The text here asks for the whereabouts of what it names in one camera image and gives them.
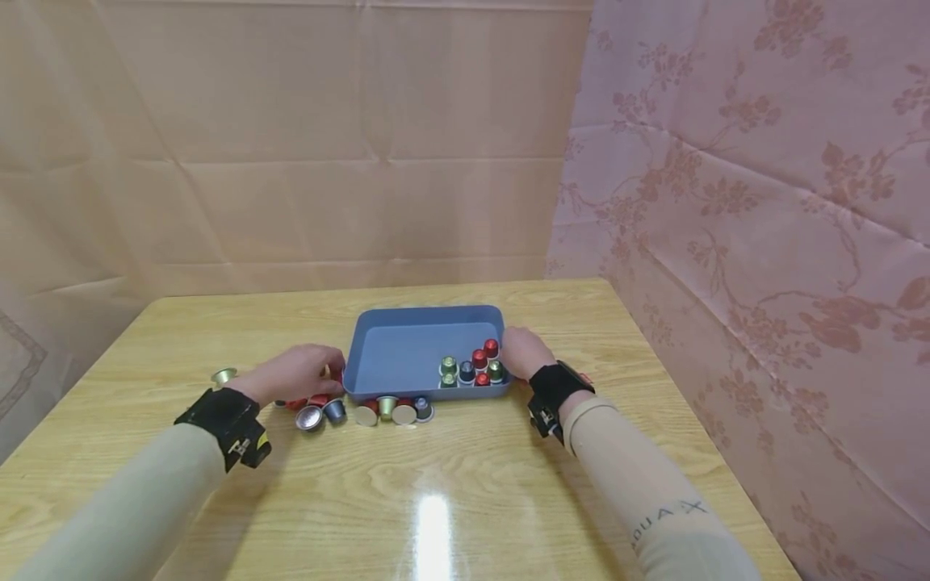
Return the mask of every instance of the person's left hand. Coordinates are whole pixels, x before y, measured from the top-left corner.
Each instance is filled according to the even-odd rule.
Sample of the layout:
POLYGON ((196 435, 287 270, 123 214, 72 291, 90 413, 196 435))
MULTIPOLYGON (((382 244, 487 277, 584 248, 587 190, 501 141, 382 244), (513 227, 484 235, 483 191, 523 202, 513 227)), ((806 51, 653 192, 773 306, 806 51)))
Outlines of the person's left hand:
POLYGON ((345 366, 345 356, 335 347, 296 345, 232 379, 225 387, 242 391, 261 407, 275 400, 290 402, 318 393, 340 395, 342 384, 323 375, 329 367, 331 376, 341 377, 345 366))

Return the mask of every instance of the forearm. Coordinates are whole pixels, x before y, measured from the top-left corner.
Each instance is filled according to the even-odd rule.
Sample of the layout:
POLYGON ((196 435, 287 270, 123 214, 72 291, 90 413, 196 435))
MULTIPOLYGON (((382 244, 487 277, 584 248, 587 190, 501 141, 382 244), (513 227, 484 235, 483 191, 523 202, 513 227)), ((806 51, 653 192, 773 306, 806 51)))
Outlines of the forearm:
POLYGON ((626 528, 647 580, 760 578, 682 472, 609 402, 581 394, 560 416, 565 445, 626 528))
POLYGON ((14 579, 151 579, 225 474, 213 435, 173 426, 97 491, 14 579))

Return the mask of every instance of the floral pattern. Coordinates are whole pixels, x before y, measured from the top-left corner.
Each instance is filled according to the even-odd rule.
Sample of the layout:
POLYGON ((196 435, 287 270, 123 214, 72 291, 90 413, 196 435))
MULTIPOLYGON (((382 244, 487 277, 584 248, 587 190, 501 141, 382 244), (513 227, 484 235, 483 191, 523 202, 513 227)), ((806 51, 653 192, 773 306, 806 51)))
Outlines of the floral pattern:
POLYGON ((598 1, 547 263, 614 286, 809 578, 930 578, 930 7, 879 9, 598 1))

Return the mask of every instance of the hand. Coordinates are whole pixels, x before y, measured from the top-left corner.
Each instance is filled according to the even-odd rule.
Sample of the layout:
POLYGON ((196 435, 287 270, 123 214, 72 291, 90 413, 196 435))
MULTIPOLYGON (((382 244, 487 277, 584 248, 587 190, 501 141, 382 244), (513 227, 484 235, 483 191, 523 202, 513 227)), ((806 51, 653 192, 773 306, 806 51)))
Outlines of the hand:
POLYGON ((346 366, 342 351, 324 345, 296 345, 236 377, 226 387, 242 391, 261 407, 275 400, 289 402, 318 393, 340 395, 342 385, 322 376, 327 366, 332 376, 341 376, 346 366))
POLYGON ((555 365, 552 351, 529 329, 507 327, 500 345, 500 362, 520 379, 529 381, 539 369, 555 365))

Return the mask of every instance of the blue plastic tray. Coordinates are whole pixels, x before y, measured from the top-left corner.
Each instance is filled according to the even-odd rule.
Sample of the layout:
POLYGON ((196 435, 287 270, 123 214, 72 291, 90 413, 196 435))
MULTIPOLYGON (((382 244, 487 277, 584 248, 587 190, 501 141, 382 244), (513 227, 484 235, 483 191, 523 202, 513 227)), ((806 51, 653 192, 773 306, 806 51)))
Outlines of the blue plastic tray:
POLYGON ((500 309, 490 305, 375 309, 355 323, 352 348, 342 378, 346 392, 359 403, 382 395, 426 396, 432 401, 493 398, 510 386, 439 388, 439 364, 452 355, 470 361, 472 351, 504 333, 500 309))

